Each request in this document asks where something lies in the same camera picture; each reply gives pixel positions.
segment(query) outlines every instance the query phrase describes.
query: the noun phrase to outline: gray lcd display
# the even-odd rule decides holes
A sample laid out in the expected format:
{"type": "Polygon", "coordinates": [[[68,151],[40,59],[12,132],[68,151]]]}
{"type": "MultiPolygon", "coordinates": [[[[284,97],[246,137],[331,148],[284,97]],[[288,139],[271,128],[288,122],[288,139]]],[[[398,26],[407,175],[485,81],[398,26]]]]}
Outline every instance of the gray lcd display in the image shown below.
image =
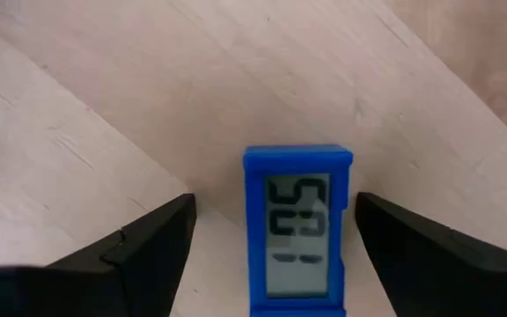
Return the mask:
{"type": "Polygon", "coordinates": [[[328,173],[266,179],[269,298],[326,297],[329,193],[328,173]]]}

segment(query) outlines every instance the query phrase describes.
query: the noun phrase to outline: blue plastic frame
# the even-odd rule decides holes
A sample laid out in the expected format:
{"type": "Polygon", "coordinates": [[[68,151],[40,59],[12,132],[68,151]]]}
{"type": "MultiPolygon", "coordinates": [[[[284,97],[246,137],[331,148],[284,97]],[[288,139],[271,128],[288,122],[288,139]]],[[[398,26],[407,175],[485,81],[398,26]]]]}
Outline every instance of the blue plastic frame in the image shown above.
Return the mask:
{"type": "Polygon", "coordinates": [[[348,207],[349,167],[353,154],[334,145],[253,146],[244,154],[247,255],[252,317],[340,317],[343,308],[342,213],[348,207]],[[330,174],[330,259],[328,296],[269,299],[266,286],[265,179],[269,175],[330,174]]]}

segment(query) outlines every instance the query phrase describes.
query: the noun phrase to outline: blue digital clock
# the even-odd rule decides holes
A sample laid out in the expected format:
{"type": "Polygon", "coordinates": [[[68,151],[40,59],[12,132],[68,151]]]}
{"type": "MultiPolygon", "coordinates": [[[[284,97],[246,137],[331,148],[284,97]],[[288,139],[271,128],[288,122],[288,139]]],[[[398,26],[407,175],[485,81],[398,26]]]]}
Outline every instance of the blue digital clock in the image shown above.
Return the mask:
{"type": "Polygon", "coordinates": [[[350,151],[254,146],[244,154],[252,317],[344,317],[342,212],[350,151]]]}

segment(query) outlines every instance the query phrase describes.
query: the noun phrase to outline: digital clock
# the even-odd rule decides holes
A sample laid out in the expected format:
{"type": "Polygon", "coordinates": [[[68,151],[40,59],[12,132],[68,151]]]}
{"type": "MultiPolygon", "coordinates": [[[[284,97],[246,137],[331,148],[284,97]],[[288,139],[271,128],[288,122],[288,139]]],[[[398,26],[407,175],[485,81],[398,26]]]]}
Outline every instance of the digital clock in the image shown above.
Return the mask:
{"type": "Polygon", "coordinates": [[[339,145],[247,148],[251,316],[345,316],[342,212],[352,161],[339,145]]]}

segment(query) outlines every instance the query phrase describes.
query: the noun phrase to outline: black plastic part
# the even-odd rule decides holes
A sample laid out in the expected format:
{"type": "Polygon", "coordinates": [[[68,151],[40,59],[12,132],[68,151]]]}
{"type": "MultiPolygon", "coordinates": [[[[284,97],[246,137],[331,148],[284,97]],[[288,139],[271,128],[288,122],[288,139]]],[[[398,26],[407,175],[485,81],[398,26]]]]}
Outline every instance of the black plastic part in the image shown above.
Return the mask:
{"type": "Polygon", "coordinates": [[[507,251],[369,193],[356,223],[399,317],[507,316],[507,251]]]}
{"type": "Polygon", "coordinates": [[[167,317],[195,220],[185,194],[46,268],[0,268],[0,316],[167,317]]]}

